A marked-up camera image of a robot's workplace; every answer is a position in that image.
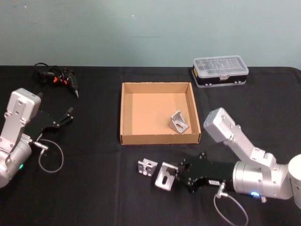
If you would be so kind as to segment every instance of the cardboard box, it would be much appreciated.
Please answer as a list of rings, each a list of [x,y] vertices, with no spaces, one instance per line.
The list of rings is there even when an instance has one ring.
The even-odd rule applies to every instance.
[[[180,110],[189,125],[183,134],[168,126]],[[122,145],[197,144],[201,137],[191,83],[125,82],[122,84],[120,141]]]

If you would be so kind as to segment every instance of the wall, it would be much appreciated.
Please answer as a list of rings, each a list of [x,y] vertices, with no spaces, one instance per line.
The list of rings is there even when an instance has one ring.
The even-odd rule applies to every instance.
[[[299,0],[1,0],[0,65],[191,66],[241,55],[301,69]]]

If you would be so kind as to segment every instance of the table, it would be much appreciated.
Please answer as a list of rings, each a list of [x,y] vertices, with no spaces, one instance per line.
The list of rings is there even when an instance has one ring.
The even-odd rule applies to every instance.
[[[190,194],[174,185],[167,192],[154,186],[156,173],[137,172],[137,161],[180,162],[206,151],[212,161],[236,162],[234,153],[216,144],[203,130],[197,145],[129,145],[119,141],[122,82],[190,81],[200,124],[207,114],[224,107],[253,144],[288,163],[301,148],[301,72],[289,67],[250,67],[247,84],[198,89],[189,68],[73,67],[79,100],[66,88],[32,82],[32,67],[0,67],[0,113],[11,91],[23,87],[42,91],[41,109],[62,115],[74,107],[74,122],[45,138],[63,149],[65,162],[59,173],[44,173],[33,150],[22,170],[0,189],[1,226],[227,226],[213,205],[215,187]],[[44,157],[53,163],[54,151]],[[252,226],[297,226],[301,210],[293,199],[268,199],[262,204],[247,195],[231,193],[246,209]],[[229,200],[218,202],[221,211],[242,224],[243,213]]]

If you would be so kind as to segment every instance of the blue led light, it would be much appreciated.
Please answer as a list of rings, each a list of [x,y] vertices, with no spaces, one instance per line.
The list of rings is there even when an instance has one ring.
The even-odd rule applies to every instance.
[[[255,198],[259,198],[259,196],[260,196],[259,193],[257,193],[257,192],[251,192],[250,195],[255,197]]]

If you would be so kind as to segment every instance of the gray cable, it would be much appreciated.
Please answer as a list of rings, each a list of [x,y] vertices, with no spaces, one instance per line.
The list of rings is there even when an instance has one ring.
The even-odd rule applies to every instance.
[[[242,207],[242,205],[236,200],[234,199],[231,195],[227,194],[228,198],[232,199],[233,202],[235,202],[237,204],[237,206],[239,206],[239,208],[243,211],[245,217],[246,217],[246,223],[244,224],[244,226],[247,226],[248,223],[249,223],[249,217],[248,217],[248,214],[246,213],[245,209]],[[231,221],[229,221],[224,215],[222,215],[222,213],[219,211],[219,209],[217,208],[216,206],[216,203],[215,203],[215,199],[216,199],[216,195],[214,196],[213,198],[213,203],[214,203],[214,207],[216,209],[216,211],[218,212],[218,214],[225,220],[227,221],[229,224],[231,224],[232,226],[237,226],[236,224],[233,224]]]
[[[56,172],[58,172],[58,171],[63,167],[63,164],[64,164],[64,153],[63,153],[61,147],[60,147],[56,142],[54,142],[54,141],[52,141],[52,140],[46,140],[46,139],[40,139],[40,140],[46,141],[46,142],[50,142],[50,143],[52,143],[52,144],[54,144],[54,145],[56,145],[56,146],[58,147],[58,149],[60,150],[61,155],[62,155],[62,163],[61,163],[61,166],[60,166],[58,169],[56,169],[56,170],[47,170],[47,169],[45,169],[45,168],[42,166],[42,164],[41,164],[41,157],[42,157],[44,151],[41,151],[41,154],[40,154],[40,156],[39,156],[39,166],[40,166],[41,169],[44,170],[46,173],[56,173]]]

